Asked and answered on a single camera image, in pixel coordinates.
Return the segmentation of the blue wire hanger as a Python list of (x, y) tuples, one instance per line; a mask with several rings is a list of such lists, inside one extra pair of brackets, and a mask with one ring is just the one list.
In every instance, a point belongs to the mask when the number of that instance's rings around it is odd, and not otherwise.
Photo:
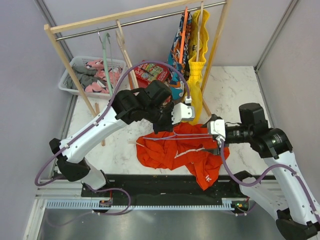
[(211, 139), (212, 136), (209, 134), (201, 133), (201, 134), (178, 134), (174, 133), (173, 135), (166, 137), (146, 137), (143, 139), (160, 141), (160, 140), (192, 140), (192, 139)]

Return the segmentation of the orange shorts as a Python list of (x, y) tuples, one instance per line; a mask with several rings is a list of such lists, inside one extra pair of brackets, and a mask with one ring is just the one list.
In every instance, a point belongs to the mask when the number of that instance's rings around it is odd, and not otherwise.
[(185, 166), (195, 176), (202, 190), (211, 187), (219, 177), (221, 165), (220, 155), (209, 152), (217, 147), (212, 138), (189, 140), (149, 140), (143, 137), (161, 138), (177, 134), (208, 134), (201, 124), (180, 123), (173, 132), (154, 132), (139, 137), (136, 144), (137, 159), (145, 167), (153, 169), (175, 170)]

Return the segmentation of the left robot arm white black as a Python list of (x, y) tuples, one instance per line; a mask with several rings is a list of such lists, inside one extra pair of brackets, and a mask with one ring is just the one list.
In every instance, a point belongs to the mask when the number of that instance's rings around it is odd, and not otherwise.
[(103, 112), (73, 136), (63, 140), (52, 139), (49, 146), (56, 155), (61, 174), (69, 182), (86, 183), (99, 197), (106, 196), (110, 185), (105, 174), (91, 165), (85, 156), (114, 132), (143, 119), (157, 130), (171, 131), (174, 104), (170, 102), (163, 106), (171, 95), (169, 87), (158, 80), (146, 88), (121, 90), (111, 98)]

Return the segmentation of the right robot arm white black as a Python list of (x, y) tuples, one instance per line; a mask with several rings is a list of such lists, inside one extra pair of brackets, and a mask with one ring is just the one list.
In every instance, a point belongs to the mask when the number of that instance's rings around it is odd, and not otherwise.
[[(311, 193), (296, 161), (293, 146), (285, 132), (269, 127), (259, 103), (245, 103), (239, 108), (240, 123), (228, 126), (213, 114), (204, 124), (217, 141), (213, 153), (220, 155), (232, 178), (229, 191), (235, 197), (243, 194), (252, 199), (275, 220), (286, 240), (308, 240), (320, 232), (320, 204)], [(227, 166), (224, 148), (230, 144), (248, 143), (268, 168), (258, 179), (248, 174), (240, 179)]]

